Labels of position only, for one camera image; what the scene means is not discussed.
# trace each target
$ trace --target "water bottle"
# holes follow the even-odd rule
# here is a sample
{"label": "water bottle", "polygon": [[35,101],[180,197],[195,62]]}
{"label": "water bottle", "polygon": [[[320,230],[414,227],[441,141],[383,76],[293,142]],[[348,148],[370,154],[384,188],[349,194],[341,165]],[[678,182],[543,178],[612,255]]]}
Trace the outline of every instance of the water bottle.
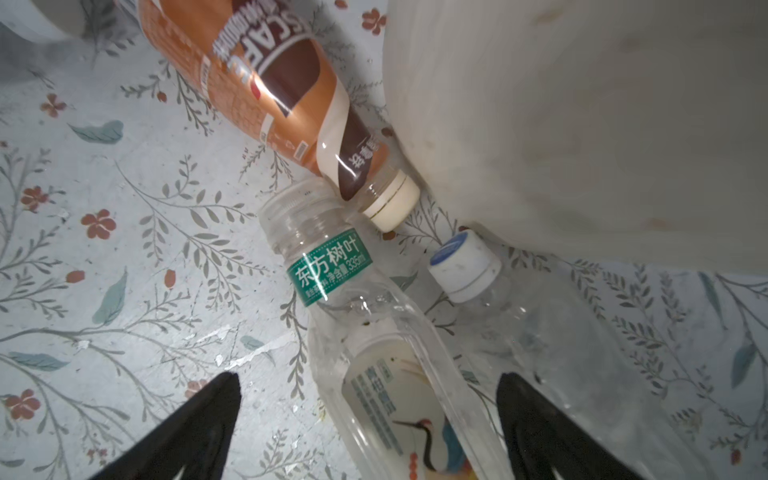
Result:
{"label": "water bottle", "polygon": [[435,252],[429,272],[458,304],[455,333],[486,392],[515,372],[643,478],[716,478],[569,285],[506,268],[471,230]]}
{"label": "water bottle", "polygon": [[312,377],[366,480],[511,478],[502,444],[432,324],[375,266],[323,179],[259,213],[310,312]]}

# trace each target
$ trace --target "white bottle label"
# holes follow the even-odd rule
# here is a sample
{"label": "white bottle label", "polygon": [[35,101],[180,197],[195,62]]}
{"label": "white bottle label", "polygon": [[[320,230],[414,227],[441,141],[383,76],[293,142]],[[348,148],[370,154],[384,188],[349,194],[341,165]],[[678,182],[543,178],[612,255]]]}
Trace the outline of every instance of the white bottle label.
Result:
{"label": "white bottle label", "polygon": [[367,441],[402,473],[398,478],[477,478],[406,341],[360,353],[344,376],[342,395]]}

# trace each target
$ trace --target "orange bottle label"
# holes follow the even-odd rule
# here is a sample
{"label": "orange bottle label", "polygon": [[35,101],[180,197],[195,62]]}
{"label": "orange bottle label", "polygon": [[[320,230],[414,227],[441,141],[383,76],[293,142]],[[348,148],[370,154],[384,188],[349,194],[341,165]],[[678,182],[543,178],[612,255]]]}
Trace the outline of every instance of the orange bottle label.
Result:
{"label": "orange bottle label", "polygon": [[139,0],[150,43],[253,138],[349,200],[389,150],[371,135],[313,38],[280,0]]}

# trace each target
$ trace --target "floral tablecloth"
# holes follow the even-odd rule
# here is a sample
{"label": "floral tablecloth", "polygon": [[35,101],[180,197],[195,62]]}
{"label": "floral tablecloth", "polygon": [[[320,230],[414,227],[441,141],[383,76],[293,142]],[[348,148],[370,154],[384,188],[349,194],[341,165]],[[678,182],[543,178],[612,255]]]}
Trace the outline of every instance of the floral tablecloth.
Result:
{"label": "floral tablecloth", "polygon": [[[0,478],[85,478],[225,369],[243,390],[225,478],[357,478],[307,370],[306,312],[254,215],[308,173],[83,2],[88,41],[0,31]],[[293,4],[392,140],[386,1]],[[358,228],[454,345],[425,259],[460,223],[424,194],[395,233]],[[721,478],[768,478],[767,279],[497,247],[581,292]]]}

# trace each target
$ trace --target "东方树叶 label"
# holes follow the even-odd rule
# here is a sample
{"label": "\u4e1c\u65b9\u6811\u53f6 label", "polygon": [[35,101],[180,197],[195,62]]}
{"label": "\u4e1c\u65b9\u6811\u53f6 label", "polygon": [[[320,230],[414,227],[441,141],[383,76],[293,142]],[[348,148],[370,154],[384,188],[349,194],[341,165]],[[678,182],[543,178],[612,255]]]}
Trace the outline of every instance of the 东方树叶 label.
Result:
{"label": "\u4e1c\u65b9\u6811\u53f6 label", "polygon": [[302,303],[310,306],[371,263],[366,246],[352,228],[305,253],[290,266],[288,276]]}

